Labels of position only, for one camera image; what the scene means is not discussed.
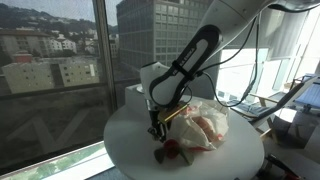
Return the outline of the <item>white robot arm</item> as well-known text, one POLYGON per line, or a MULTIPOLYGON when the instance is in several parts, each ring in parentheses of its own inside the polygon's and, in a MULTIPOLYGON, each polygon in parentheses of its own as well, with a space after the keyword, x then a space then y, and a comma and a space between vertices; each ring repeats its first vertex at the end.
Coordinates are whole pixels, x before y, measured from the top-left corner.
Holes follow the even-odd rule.
POLYGON ((320 0, 213 0, 196 33, 181 54, 167 67, 160 62, 140 69, 141 84, 154 140, 166 140, 168 126, 158 119, 161 110, 171 110, 188 84, 211 56, 233 41, 265 8, 300 13, 320 5, 320 0))

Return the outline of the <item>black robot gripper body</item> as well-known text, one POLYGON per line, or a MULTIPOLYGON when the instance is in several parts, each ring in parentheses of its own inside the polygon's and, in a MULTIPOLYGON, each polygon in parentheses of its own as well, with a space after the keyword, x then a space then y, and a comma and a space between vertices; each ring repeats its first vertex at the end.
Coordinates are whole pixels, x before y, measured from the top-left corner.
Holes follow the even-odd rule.
POLYGON ((149 112, 149 116, 151 119, 151 127, 154 128, 161 128, 165 129, 167 128, 167 131, 171 128, 171 123, 161 123, 158 120, 158 114, 161 110, 167 110, 166 108, 162 108, 158 105, 156 105, 152 100, 146 100, 147 110, 149 112))

